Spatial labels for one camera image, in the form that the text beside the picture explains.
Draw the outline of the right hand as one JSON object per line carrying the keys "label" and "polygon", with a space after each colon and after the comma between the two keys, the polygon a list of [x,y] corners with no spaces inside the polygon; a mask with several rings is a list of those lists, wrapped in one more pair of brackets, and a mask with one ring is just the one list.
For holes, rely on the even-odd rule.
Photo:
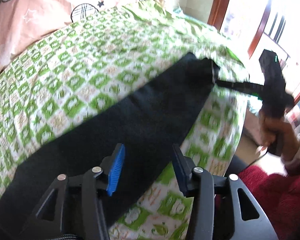
{"label": "right hand", "polygon": [[259,112],[259,123],[262,146],[269,147],[281,137],[282,148],[278,151],[283,160],[291,161],[300,148],[300,139],[292,125],[284,119],[268,117],[262,110]]}

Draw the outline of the red sleeve forearm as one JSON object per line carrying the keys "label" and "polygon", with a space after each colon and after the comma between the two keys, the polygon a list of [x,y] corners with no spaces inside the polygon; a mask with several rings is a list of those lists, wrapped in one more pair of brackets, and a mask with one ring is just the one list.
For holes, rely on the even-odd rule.
{"label": "red sleeve forearm", "polygon": [[[287,167],[298,161],[300,150]],[[247,167],[238,176],[268,216],[278,239],[300,239],[300,163],[286,176],[268,175],[258,166]]]}

